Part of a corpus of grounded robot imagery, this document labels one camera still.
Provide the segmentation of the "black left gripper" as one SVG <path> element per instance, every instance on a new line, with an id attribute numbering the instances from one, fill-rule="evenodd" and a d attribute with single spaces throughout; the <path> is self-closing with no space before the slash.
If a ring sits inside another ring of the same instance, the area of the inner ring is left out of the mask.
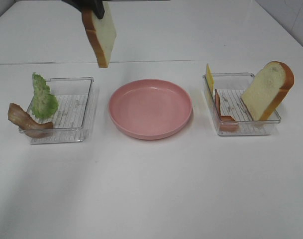
<path id="1" fill-rule="evenodd" d="M 75 7 L 78 10 L 82 10 L 87 7 L 93 10 L 98 19 L 103 19 L 104 17 L 104 6 L 101 0 L 62 0 L 63 2 Z"/>

